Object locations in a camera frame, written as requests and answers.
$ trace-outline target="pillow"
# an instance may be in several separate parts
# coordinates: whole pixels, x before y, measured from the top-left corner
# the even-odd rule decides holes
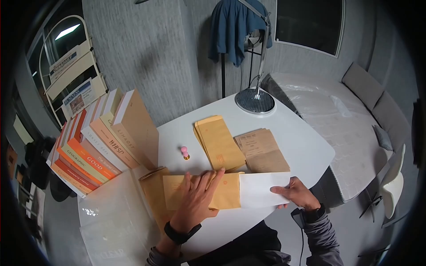
[[[373,110],[385,89],[367,71],[352,63],[342,82],[353,91],[370,110]]]
[[[411,127],[397,103],[384,92],[371,112],[388,133],[394,150],[398,151],[410,135]]]
[[[378,125],[374,125],[374,132],[376,133],[377,141],[379,142],[379,146],[388,151],[393,151],[391,139],[386,131]]]

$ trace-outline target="sleeve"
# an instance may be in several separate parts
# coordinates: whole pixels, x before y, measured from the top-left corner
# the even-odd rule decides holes
[[[307,266],[343,266],[336,233],[326,213],[315,222],[306,223],[304,230],[312,253],[306,259]]]
[[[158,250],[153,247],[151,248],[151,252],[147,258],[147,263],[145,266],[180,266],[182,263],[182,257],[182,253],[180,253],[179,258],[177,259],[167,257],[166,255],[158,252]]]

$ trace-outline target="wristwatch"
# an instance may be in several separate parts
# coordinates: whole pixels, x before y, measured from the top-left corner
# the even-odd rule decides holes
[[[321,203],[321,208],[315,209],[312,211],[304,211],[303,212],[303,218],[305,220],[305,223],[315,223],[321,216],[323,216],[325,213],[325,207]]]
[[[164,226],[164,232],[173,242],[175,242],[178,245],[181,245],[185,243],[186,241],[188,241],[188,239],[190,239],[198,230],[200,230],[200,228],[201,228],[201,224],[199,223],[196,226],[194,226],[191,229],[191,231],[189,231],[189,233],[182,234],[182,233],[176,232],[176,230],[174,230],[173,227],[170,225],[170,222],[167,222],[166,225]]]

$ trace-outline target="white chair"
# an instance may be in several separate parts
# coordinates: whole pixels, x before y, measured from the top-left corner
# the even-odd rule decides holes
[[[395,206],[398,203],[404,186],[404,178],[401,173],[404,154],[405,144],[402,145],[401,151],[396,154],[395,164],[391,166],[380,183],[380,193],[383,197],[385,215],[388,219],[394,215]]]

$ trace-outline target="gray jacket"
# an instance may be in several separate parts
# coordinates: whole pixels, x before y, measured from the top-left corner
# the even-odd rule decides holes
[[[308,236],[309,250],[311,256],[306,259],[307,266],[343,266],[339,253],[339,244],[336,241],[334,229],[324,213],[314,223],[305,224],[305,234]],[[274,250],[265,250],[265,255],[275,261],[274,266],[287,266],[291,256]],[[159,253],[155,247],[151,249],[145,266],[178,266],[182,259],[171,259]],[[226,266],[247,265],[247,266],[271,266],[259,261],[255,256],[246,256],[238,260],[227,263]]]

